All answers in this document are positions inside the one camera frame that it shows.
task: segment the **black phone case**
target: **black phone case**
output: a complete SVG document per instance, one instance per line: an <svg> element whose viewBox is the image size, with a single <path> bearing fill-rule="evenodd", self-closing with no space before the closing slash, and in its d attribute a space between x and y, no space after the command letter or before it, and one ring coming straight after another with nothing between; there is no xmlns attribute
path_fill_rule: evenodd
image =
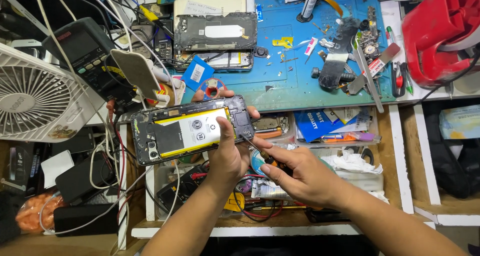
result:
<svg viewBox="0 0 480 256"><path fill-rule="evenodd" d="M154 122L225 107L228 107L229 120L235 130L235 142L244 141L241 135L246 136L249 140L252 139L255 135L254 126L241 95L134 113L130 121L138 163L142 166L149 166L217 148L218 144L212 144L190 152L160 157L158 147L173 144L177 138L172 138L169 130L165 129L168 125L161 127Z"/></svg>

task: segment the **barcode sticker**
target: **barcode sticker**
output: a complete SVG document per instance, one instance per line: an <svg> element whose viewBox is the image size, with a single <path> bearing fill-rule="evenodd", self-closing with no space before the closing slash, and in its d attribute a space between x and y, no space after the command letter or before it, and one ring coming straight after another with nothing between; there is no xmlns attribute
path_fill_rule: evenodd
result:
<svg viewBox="0 0 480 256"><path fill-rule="evenodd" d="M193 70L193 73L190 76L190 79L199 83L200 79L202 78L202 75L203 75L204 71L205 71L205 67L202 67L202 66L196 64L195 69Z"/></svg>

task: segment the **orange bag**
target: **orange bag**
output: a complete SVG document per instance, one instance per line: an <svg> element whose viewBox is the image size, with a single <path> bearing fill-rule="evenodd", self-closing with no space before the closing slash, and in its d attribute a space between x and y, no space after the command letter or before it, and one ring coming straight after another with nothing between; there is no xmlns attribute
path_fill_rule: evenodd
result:
<svg viewBox="0 0 480 256"><path fill-rule="evenodd" d="M41 232L43 231L40 226L40 209L42 209L43 204L48 201L53 193L46 192L44 194L32 197L28 199L23 206L18 211L15 220L18 223L18 226L25 231L29 232ZM57 207L64 206L62 196L57 196L50 200L48 204L43 208L42 213L42 225L43 227L49 229L53 228L53 210Z"/></svg>

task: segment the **white fan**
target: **white fan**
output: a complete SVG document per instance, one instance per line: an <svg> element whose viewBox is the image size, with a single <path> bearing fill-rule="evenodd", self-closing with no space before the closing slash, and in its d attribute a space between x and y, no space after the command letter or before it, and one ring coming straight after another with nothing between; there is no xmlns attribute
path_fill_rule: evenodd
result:
<svg viewBox="0 0 480 256"><path fill-rule="evenodd" d="M75 136L95 111L74 76L0 44L0 139L63 142ZM104 100L83 86L100 108Z"/></svg>

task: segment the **screwdriver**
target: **screwdriver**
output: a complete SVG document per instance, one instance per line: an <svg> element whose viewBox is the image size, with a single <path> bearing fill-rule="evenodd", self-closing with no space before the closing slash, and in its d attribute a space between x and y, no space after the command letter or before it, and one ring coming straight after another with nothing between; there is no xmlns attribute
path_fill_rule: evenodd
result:
<svg viewBox="0 0 480 256"><path fill-rule="evenodd" d="M257 149L260 152L260 156L265 160L265 163L270 164L274 167L279 167L289 176L293 175L293 170L291 168L289 168L287 165L277 161L276 159L273 158L273 156L271 156L271 155L267 154L265 151L262 151L259 148L257 148L257 146L255 146L252 142L250 142L249 139L247 139L247 137L244 136L243 134L241 134L241 137L244 140L246 140L251 146L253 146L255 149Z"/></svg>

